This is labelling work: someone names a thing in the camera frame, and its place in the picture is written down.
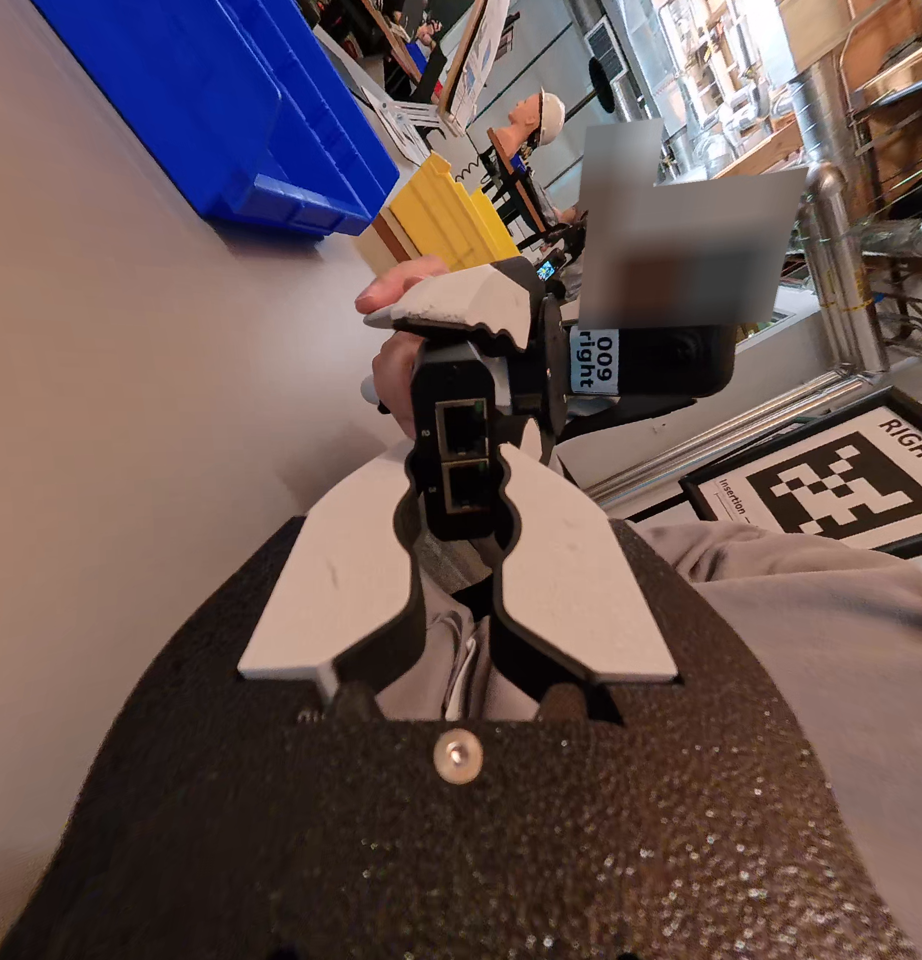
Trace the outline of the person's right hand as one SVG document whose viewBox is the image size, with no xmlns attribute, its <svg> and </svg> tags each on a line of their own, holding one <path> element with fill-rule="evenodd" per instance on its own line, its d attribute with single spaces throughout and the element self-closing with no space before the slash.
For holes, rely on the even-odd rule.
<svg viewBox="0 0 922 960">
<path fill-rule="evenodd" d="M 355 308 L 358 313 L 369 315 L 395 304 L 419 282 L 448 272 L 443 260 L 435 255 L 399 263 L 375 278 L 358 295 Z M 383 343 L 371 364 L 374 390 L 380 403 L 411 440 L 416 438 L 411 383 L 424 344 L 425 339 L 422 336 L 408 331 L 396 331 Z"/>
</svg>

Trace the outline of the blue plastic bin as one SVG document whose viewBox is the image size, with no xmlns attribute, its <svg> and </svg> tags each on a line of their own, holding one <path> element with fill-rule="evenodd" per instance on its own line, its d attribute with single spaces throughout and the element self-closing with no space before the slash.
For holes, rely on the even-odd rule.
<svg viewBox="0 0 922 960">
<path fill-rule="evenodd" d="M 205 219 L 357 236 L 394 160 L 289 1 L 35 1 Z"/>
</svg>

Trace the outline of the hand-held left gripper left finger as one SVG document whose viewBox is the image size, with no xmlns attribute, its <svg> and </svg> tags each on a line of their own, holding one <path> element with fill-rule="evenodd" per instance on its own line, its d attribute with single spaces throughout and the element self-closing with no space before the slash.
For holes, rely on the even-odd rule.
<svg viewBox="0 0 922 960">
<path fill-rule="evenodd" d="M 382 452 L 310 509 L 239 660 L 243 679 L 308 681 L 329 703 L 353 683 L 379 694 L 418 663 L 425 611 L 412 451 Z"/>
</svg>

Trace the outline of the framed marker sign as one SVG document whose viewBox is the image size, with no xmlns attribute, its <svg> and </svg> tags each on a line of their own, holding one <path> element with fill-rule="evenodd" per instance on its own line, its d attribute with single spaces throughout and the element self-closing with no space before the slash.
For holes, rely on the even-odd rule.
<svg viewBox="0 0 922 960">
<path fill-rule="evenodd" d="M 922 403 L 878 390 L 680 482 L 697 516 L 922 557 Z"/>
</svg>

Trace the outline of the mannequin head with white helmet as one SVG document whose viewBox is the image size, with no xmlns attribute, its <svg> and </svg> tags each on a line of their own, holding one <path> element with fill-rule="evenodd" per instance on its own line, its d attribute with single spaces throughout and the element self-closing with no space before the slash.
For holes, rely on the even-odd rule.
<svg viewBox="0 0 922 960">
<path fill-rule="evenodd" d="M 500 158 L 510 162 L 515 155 L 530 153 L 557 139 L 565 116 L 563 101 L 541 87 L 515 105 L 506 126 L 490 130 L 491 145 Z"/>
</svg>

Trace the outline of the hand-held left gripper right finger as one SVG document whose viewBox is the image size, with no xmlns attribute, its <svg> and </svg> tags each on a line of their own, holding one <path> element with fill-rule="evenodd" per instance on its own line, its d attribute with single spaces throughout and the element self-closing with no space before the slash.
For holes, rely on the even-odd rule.
<svg viewBox="0 0 922 960">
<path fill-rule="evenodd" d="M 608 516 L 511 443 L 498 454 L 515 533 L 502 559 L 499 620 L 591 685 L 665 684 L 679 674 Z"/>
</svg>

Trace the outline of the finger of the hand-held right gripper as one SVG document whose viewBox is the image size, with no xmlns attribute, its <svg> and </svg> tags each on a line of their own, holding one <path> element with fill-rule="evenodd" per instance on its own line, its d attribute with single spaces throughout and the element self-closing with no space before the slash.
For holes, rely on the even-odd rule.
<svg viewBox="0 0 922 960">
<path fill-rule="evenodd" d="M 493 265 L 428 277 L 364 319 L 375 330 L 432 342 L 471 342 L 489 354 L 522 354 L 531 340 L 531 292 Z"/>
<path fill-rule="evenodd" d="M 471 397 L 488 402 L 498 412 L 513 412 L 514 402 L 508 361 L 474 352 L 471 362 Z"/>
</svg>

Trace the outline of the grey desk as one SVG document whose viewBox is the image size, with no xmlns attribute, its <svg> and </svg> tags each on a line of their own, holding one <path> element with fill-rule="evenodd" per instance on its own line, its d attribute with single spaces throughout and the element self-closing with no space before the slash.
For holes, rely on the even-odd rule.
<svg viewBox="0 0 922 960">
<path fill-rule="evenodd" d="M 137 679 L 400 438 L 347 236 L 214 228 L 27 2 L 0 2 L 0 847 L 52 846 Z"/>
</svg>

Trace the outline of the black ethernet splitter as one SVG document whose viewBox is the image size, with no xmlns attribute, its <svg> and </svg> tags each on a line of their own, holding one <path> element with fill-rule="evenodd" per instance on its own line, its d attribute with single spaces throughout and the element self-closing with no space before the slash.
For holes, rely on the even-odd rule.
<svg viewBox="0 0 922 960">
<path fill-rule="evenodd" d="M 502 469 L 495 388 L 467 343 L 428 345 L 412 376 L 416 438 L 407 465 L 426 523 L 443 542 L 494 531 Z"/>
</svg>

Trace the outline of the yellow plastic bin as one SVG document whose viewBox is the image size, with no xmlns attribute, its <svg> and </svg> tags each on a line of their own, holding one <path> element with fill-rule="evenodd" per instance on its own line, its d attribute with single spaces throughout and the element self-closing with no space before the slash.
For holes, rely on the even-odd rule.
<svg viewBox="0 0 922 960">
<path fill-rule="evenodd" d="M 467 192 L 449 162 L 434 151 L 395 194 L 389 209 L 417 251 L 440 258 L 451 272 L 520 256 L 484 192 Z"/>
</svg>

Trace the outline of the white paper sheet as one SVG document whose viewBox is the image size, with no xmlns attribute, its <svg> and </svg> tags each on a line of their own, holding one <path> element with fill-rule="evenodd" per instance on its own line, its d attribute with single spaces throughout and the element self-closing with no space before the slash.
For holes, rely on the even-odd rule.
<svg viewBox="0 0 922 960">
<path fill-rule="evenodd" d="M 442 118 L 431 104 L 393 100 L 377 94 L 372 88 L 360 85 L 367 103 L 379 117 L 397 150 L 408 162 L 421 166 L 430 155 L 430 147 L 423 134 L 443 131 Z"/>
</svg>

